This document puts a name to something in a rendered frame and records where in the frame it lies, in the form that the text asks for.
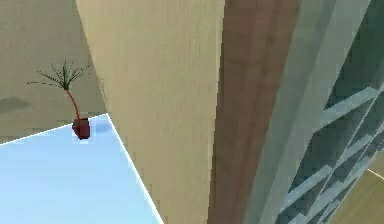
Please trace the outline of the house plant in red pot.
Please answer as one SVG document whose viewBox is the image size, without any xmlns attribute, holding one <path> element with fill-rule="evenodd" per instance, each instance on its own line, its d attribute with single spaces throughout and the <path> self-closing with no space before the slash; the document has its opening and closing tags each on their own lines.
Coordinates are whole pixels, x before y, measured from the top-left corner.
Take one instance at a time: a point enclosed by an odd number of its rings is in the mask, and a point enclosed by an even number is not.
<svg viewBox="0 0 384 224">
<path fill-rule="evenodd" d="M 54 72 L 54 76 L 44 73 L 42 70 L 37 70 L 37 73 L 50 80 L 50 83 L 29 81 L 27 82 L 27 85 L 41 84 L 64 90 L 75 110 L 75 119 L 71 125 L 74 134 L 79 140 L 89 139 L 91 135 L 89 119 L 80 115 L 78 104 L 71 93 L 70 88 L 75 80 L 87 74 L 87 69 L 89 69 L 91 65 L 87 65 L 85 67 L 74 67 L 74 63 L 71 63 L 70 66 L 67 66 L 67 60 L 64 60 L 60 69 L 56 68 L 53 64 L 50 64 L 50 67 Z"/>
</svg>

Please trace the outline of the grey-green lattice shelf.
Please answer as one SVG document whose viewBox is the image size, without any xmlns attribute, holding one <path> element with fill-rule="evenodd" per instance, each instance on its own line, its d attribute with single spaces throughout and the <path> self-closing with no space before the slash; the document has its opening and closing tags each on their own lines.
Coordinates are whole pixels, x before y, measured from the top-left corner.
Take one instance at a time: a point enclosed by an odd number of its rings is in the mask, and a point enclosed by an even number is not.
<svg viewBox="0 0 384 224">
<path fill-rule="evenodd" d="M 384 141 L 384 0 L 303 0 L 242 224 L 330 224 Z"/>
</svg>

